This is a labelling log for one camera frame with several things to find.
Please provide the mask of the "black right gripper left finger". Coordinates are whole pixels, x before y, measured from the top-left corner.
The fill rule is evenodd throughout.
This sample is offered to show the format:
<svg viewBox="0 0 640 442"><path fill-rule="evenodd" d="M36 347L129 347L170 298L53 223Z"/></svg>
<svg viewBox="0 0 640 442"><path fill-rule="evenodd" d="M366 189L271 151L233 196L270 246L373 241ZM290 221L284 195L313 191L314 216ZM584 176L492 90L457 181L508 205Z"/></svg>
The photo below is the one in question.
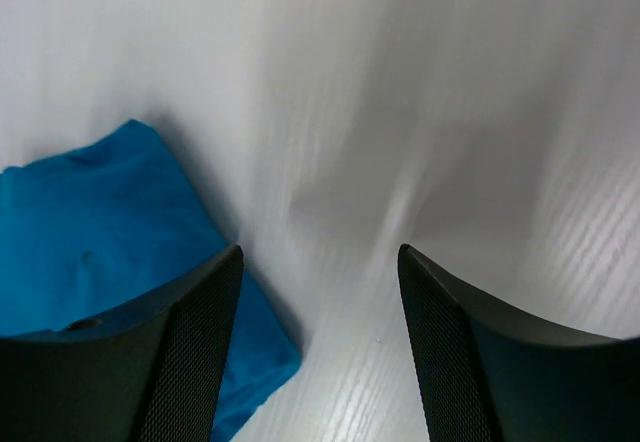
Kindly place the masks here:
<svg viewBox="0 0 640 442"><path fill-rule="evenodd" d="M243 274L232 245L60 331L1 341L5 441L206 441Z"/></svg>

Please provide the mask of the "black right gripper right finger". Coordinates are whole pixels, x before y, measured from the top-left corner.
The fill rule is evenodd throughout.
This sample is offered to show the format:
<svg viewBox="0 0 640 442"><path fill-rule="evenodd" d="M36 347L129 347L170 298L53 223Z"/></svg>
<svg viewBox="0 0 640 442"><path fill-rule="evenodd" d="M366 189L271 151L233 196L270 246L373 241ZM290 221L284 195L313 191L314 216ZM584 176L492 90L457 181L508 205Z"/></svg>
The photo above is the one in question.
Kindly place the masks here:
<svg viewBox="0 0 640 442"><path fill-rule="evenodd" d="M397 272L431 440L638 439L637 339L537 317L407 244Z"/></svg>

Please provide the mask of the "blue t shirt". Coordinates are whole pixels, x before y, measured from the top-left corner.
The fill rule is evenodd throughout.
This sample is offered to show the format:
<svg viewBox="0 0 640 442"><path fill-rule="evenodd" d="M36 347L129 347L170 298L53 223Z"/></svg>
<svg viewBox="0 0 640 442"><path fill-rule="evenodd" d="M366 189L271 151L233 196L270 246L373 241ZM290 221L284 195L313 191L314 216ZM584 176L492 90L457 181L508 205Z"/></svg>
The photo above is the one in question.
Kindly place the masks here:
<svg viewBox="0 0 640 442"><path fill-rule="evenodd" d="M9 167L1 175L1 332L63 328L226 245L169 148L141 122Z"/></svg>

